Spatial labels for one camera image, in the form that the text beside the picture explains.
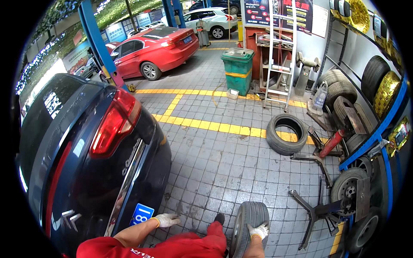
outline work glove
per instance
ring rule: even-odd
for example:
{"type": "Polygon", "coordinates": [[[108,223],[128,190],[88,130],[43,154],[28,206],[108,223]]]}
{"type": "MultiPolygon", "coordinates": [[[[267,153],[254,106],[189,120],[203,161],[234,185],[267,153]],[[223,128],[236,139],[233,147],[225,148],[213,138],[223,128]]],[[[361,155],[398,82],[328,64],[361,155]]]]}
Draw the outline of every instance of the work glove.
{"type": "Polygon", "coordinates": [[[157,227],[170,227],[180,223],[179,216],[172,213],[159,214],[151,219],[158,221],[157,227]]]}
{"type": "Polygon", "coordinates": [[[256,228],[253,228],[251,224],[247,224],[247,228],[249,231],[249,235],[252,237],[253,235],[258,235],[261,240],[268,236],[270,233],[270,226],[268,220],[264,221],[261,225],[256,228]]]}

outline aluminum ladder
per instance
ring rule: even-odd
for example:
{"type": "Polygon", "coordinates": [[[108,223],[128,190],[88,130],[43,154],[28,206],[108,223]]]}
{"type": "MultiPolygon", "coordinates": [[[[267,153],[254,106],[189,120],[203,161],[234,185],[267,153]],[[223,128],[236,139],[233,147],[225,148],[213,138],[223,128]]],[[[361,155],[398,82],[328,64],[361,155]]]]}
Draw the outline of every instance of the aluminum ladder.
{"type": "Polygon", "coordinates": [[[296,53],[296,47],[297,47],[297,13],[296,13],[296,9],[295,9],[295,1],[291,1],[292,3],[292,17],[289,16],[284,16],[284,15],[279,15],[279,14],[274,14],[273,13],[273,2],[272,1],[268,1],[269,5],[270,5],[270,12],[269,12],[269,17],[270,17],[270,54],[268,57],[268,66],[263,66],[263,68],[267,68],[268,69],[268,74],[267,74],[267,86],[265,88],[265,99],[263,101],[263,107],[266,107],[266,102],[267,101],[275,101],[275,102],[281,102],[281,103],[285,103],[285,108],[284,108],[284,112],[288,112],[288,102],[290,101],[290,93],[291,93],[291,86],[293,83],[293,77],[294,77],[294,66],[295,66],[295,53],[296,53]],[[287,40],[282,40],[281,39],[281,35],[279,35],[279,39],[274,38],[274,18],[276,19],[283,19],[283,20],[287,20],[287,21],[292,21],[293,25],[292,25],[292,42],[287,41],[287,40]],[[289,44],[292,45],[292,57],[291,57],[291,64],[290,67],[284,67],[284,66],[279,66],[274,65],[274,60],[273,60],[273,50],[274,50],[274,42],[278,42],[278,47],[281,47],[281,43],[284,44],[289,44]],[[270,72],[274,71],[274,72],[278,72],[278,73],[286,73],[291,75],[290,76],[290,85],[289,85],[289,89],[288,92],[284,92],[284,91],[280,91],[280,90],[270,90],[269,89],[269,82],[270,82],[270,72]],[[278,95],[284,95],[287,96],[287,101],[284,100],[280,100],[280,99],[270,99],[268,98],[268,93],[274,93],[274,94],[278,94],[278,95]]]}

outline car emblem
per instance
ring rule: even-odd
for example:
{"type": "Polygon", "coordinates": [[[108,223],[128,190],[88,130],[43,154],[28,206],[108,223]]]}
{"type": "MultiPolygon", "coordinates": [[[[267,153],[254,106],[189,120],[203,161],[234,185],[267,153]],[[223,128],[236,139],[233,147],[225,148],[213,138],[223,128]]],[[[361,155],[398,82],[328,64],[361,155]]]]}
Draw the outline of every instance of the car emblem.
{"type": "Polygon", "coordinates": [[[75,229],[75,231],[77,232],[77,227],[76,227],[76,221],[82,216],[82,214],[78,213],[74,216],[72,216],[73,214],[75,214],[74,210],[70,210],[70,211],[65,211],[62,213],[62,217],[63,217],[63,223],[65,225],[67,225],[70,229],[73,227],[75,229]]]}

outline gray tile floor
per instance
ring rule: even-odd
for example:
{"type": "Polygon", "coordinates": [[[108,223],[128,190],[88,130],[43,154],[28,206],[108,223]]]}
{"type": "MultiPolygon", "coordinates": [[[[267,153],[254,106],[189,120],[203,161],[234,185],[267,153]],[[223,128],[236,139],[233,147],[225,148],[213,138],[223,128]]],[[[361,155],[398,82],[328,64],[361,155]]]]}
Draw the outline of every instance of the gray tile floor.
{"type": "MultiPolygon", "coordinates": [[[[234,47],[235,43],[212,43],[210,47],[234,47]]],[[[213,90],[225,81],[223,50],[198,51],[186,64],[165,72],[160,80],[143,80],[137,89],[200,89],[213,90]]],[[[136,97],[152,114],[163,114],[176,94],[137,94],[136,97]]],[[[272,116],[283,112],[283,106],[273,104],[262,108],[262,102],[226,97],[184,95],[172,116],[194,118],[234,125],[267,127],[272,116]]],[[[320,130],[306,113],[306,109],[290,107],[290,114],[320,130]]],[[[224,232],[229,241],[238,207],[243,201],[261,201],[270,213],[271,230],[265,248],[266,257],[327,257],[334,237],[327,224],[315,224],[309,246],[298,247],[304,239],[309,223],[307,212],[288,194],[296,189],[312,206],[317,204],[321,169],[316,163],[291,161],[272,149],[266,139],[245,137],[211,130],[159,123],[167,135],[172,150],[172,168],[165,199],[160,213],[177,213],[181,225],[159,228],[148,237],[145,246],[153,246],[181,232],[193,231],[200,236],[218,212],[225,214],[224,232]]],[[[313,145],[306,144],[301,153],[312,153],[313,145]]],[[[339,175],[336,157],[325,159],[332,178],[339,175]]],[[[330,191],[324,197],[328,203],[330,191]]]]}

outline blue lift column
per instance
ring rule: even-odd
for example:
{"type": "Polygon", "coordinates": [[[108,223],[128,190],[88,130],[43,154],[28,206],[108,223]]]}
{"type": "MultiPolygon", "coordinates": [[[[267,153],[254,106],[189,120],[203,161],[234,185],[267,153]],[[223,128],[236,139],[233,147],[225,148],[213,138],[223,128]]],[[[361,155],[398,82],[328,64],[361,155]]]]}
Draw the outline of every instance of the blue lift column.
{"type": "Polygon", "coordinates": [[[93,16],[90,1],[82,1],[78,8],[78,12],[86,37],[88,38],[90,48],[92,49],[93,55],[95,56],[96,61],[101,67],[106,78],[108,78],[112,85],[122,87],[123,89],[129,91],[122,79],[122,76],[116,70],[116,66],[107,51],[105,43],[103,42],[102,35],[100,35],[95,17],[93,16]]]}
{"type": "Polygon", "coordinates": [[[183,12],[182,12],[182,4],[179,0],[172,0],[172,4],[173,4],[173,14],[174,14],[174,19],[175,19],[175,15],[179,16],[179,21],[181,22],[181,24],[179,25],[180,28],[186,28],[185,26],[185,21],[183,19],[183,12]]]}
{"type": "Polygon", "coordinates": [[[173,15],[173,8],[171,5],[171,0],[162,0],[162,4],[165,9],[165,16],[170,27],[176,27],[175,17],[173,15]]]}

